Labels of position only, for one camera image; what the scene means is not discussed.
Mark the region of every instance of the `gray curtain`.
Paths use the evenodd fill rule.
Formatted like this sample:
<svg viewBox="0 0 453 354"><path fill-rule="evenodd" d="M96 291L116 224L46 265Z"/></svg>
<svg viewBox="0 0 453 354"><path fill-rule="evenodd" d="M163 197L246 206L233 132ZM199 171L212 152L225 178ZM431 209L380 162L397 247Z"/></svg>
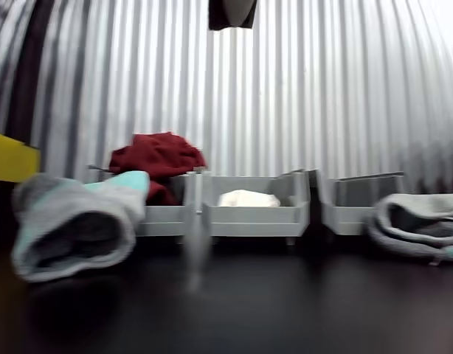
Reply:
<svg viewBox="0 0 453 354"><path fill-rule="evenodd" d="M58 0L32 144L83 181L133 133L172 131L216 174L403 170L453 190L453 48L432 0L260 0L207 30L207 0Z"/></svg>
<svg viewBox="0 0 453 354"><path fill-rule="evenodd" d="M7 126L15 71L34 5L33 0L0 0L0 133Z"/></svg>

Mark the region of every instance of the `red cloth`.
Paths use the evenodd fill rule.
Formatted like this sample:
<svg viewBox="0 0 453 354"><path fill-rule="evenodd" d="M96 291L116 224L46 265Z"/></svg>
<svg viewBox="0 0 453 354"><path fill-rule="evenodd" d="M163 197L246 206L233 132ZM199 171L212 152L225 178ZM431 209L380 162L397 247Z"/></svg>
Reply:
<svg viewBox="0 0 453 354"><path fill-rule="evenodd" d="M148 205L178 205L166 188L170 177L183 175L194 167L205 166L201 152L172 133L135 134L129 146L111 153L109 170L113 173L145 171L150 175Z"/></svg>

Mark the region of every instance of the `dark floor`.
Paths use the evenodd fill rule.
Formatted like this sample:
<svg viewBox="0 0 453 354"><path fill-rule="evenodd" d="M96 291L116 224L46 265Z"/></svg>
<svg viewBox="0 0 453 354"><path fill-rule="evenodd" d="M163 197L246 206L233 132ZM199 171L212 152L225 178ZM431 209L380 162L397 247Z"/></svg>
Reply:
<svg viewBox="0 0 453 354"><path fill-rule="evenodd" d="M453 353L453 266L325 236L221 240L194 286L172 241L46 285L0 261L0 353Z"/></svg>

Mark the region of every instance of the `black object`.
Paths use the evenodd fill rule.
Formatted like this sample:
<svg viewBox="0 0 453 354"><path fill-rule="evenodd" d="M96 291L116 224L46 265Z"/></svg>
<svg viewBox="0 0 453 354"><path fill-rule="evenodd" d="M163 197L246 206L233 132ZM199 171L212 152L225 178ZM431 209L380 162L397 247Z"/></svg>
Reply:
<svg viewBox="0 0 453 354"><path fill-rule="evenodd" d="M251 10L244 22L239 26L241 28L252 28L255 19L257 0L252 2ZM225 13L224 0L209 0L209 28L219 31L227 27L232 27Z"/></svg>

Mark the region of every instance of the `yellow table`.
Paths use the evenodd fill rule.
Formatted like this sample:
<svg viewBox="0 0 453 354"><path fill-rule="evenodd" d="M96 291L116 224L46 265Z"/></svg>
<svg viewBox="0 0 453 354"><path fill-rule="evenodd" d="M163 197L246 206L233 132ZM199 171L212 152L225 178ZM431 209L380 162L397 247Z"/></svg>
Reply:
<svg viewBox="0 0 453 354"><path fill-rule="evenodd" d="M39 169L39 150L0 134L0 181L23 182Z"/></svg>

